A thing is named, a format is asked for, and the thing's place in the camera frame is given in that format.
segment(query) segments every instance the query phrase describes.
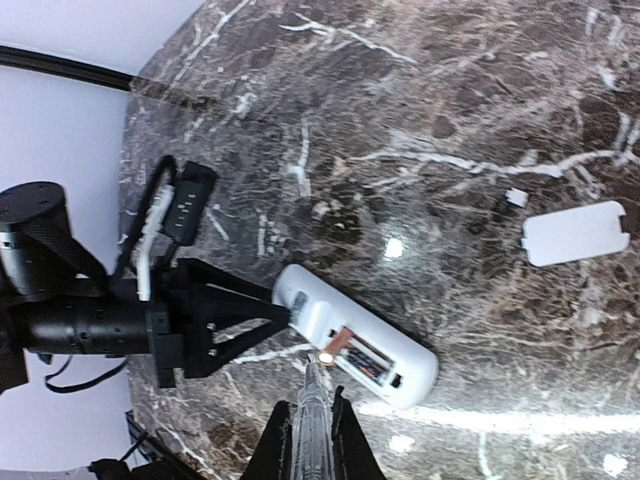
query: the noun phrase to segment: black cable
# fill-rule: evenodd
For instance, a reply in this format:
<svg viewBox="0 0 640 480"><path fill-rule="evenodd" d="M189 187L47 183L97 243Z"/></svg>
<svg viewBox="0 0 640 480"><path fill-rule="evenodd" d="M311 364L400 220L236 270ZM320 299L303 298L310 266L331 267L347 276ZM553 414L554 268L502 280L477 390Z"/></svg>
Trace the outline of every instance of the black cable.
<svg viewBox="0 0 640 480"><path fill-rule="evenodd" d="M127 450L127 453L125 453L119 461L120 462L126 461L127 458L129 458L133 454L133 452L135 452L138 448L140 448L140 445L144 443L144 441L147 439L148 436L149 434L147 432L142 432L138 440L136 440L136 443L131 445L131 448Z"/></svg>
<svg viewBox="0 0 640 480"><path fill-rule="evenodd" d="M158 271L165 270L171 266L171 261L173 260L173 257L176 256L176 251L178 250L178 248L180 248L180 244L173 240L167 247L164 255L162 255L162 258L160 258L160 260L158 260L158 263L156 264L156 269Z"/></svg>
<svg viewBox="0 0 640 480"><path fill-rule="evenodd" d="M125 92L130 91L129 85L134 78L126 73L88 63L3 46L0 46L0 65L70 78Z"/></svg>
<svg viewBox="0 0 640 480"><path fill-rule="evenodd" d="M140 199L138 212L131 223L128 236L122 244L122 250L120 251L115 271L111 276L112 282L120 280L124 275L125 269L131 263L133 250L142 237L142 229L144 228L144 224L147 220L147 212L151 207L151 202L153 201L153 197L160 186L162 175L165 172L168 172L169 174L169 185L175 185L178 178L178 166L176 164L176 159L171 155L165 155L162 157L149 177L147 186L142 194L142 198Z"/></svg>
<svg viewBox="0 0 640 480"><path fill-rule="evenodd" d="M69 385L66 387L58 387L56 385L51 385L49 381L57 377L58 375L61 375L69 367L69 365L71 365L72 359L73 359L73 355L69 355L69 358L67 358L67 360L64 362L64 365L62 365L62 368L60 368L60 370L50 375L45 375L44 386L47 387L47 389L51 390L53 393L61 393L61 394L76 393L76 392L81 392L82 390L88 390L89 388L93 388L96 385L99 385L100 383L104 382L105 380L110 379L111 377L115 377L118 373L124 370L124 368L127 366L129 362L128 360L125 359L117 367L114 367L111 370L106 371L99 377L96 377L93 380L89 380L88 382L79 383L77 385Z"/></svg>

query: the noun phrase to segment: white remote control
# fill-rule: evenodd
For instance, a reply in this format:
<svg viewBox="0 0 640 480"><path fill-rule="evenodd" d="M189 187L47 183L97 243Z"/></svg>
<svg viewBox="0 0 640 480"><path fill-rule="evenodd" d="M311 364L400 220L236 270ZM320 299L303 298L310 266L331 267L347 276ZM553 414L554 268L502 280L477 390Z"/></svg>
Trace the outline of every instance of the white remote control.
<svg viewBox="0 0 640 480"><path fill-rule="evenodd" d="M273 302L292 310L291 326L319 350L338 332L353 332L335 363L397 408L409 408L431 391L438 376L433 352L300 265L286 267Z"/></svg>

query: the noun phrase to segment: small white plastic piece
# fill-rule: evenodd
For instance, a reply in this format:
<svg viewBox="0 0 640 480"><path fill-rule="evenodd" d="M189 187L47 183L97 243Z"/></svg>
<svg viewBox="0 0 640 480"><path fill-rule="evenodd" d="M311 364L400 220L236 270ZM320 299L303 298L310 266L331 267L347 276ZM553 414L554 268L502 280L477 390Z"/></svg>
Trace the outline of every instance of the small white plastic piece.
<svg viewBox="0 0 640 480"><path fill-rule="evenodd" d="M300 265L289 265L282 271L273 302L292 310L291 327L319 350L329 344L332 332L344 327L353 331L352 344L365 358L388 369L387 373L374 381L344 355L336 357L336 365L394 407L409 408L433 388L438 359L431 351Z"/></svg>
<svg viewBox="0 0 640 480"><path fill-rule="evenodd" d="M620 225L625 213L609 201L531 217L522 226L522 246L536 267L621 252L630 240Z"/></svg>
<svg viewBox="0 0 640 480"><path fill-rule="evenodd" d="M529 201L529 194L522 190L518 190L517 188L510 188L507 190L505 196L509 203L513 203L514 205L522 208L526 207L527 202Z"/></svg>
<svg viewBox="0 0 640 480"><path fill-rule="evenodd" d="M151 299L151 247L158 237L158 232L162 228L167 210L173 200L174 188L165 185L159 197L153 203L147 213L147 220L142 228L142 240L136 261L136 271L138 276L138 298L141 302L148 302Z"/></svg>

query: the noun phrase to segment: marble countertop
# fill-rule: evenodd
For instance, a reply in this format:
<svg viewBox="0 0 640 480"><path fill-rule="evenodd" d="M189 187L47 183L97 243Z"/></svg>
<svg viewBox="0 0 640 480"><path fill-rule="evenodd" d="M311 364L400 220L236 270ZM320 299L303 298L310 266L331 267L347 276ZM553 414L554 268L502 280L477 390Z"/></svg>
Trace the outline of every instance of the marble countertop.
<svg viewBox="0 0 640 480"><path fill-rule="evenodd" d="M640 7L311 4L209 1L158 52L129 105L123 226L162 155L209 165L184 256L265 286L302 263L431 345L437 386L406 411L326 378L390 480L640 478ZM626 251L527 262L524 219L607 199ZM136 358L136 419L237 478L307 349L282 332L165 391Z"/></svg>

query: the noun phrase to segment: white cable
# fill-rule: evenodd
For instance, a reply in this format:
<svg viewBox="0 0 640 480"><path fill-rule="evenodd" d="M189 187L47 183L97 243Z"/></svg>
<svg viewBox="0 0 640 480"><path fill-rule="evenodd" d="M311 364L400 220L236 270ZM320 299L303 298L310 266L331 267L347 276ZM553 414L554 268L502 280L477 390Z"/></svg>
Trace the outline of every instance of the white cable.
<svg viewBox="0 0 640 480"><path fill-rule="evenodd" d="M165 185L162 188L159 197L149 209L142 228L142 241L136 261L138 298L141 302L148 302L151 299L151 247L162 228L162 221L173 200L173 193L174 188L171 185Z"/></svg>

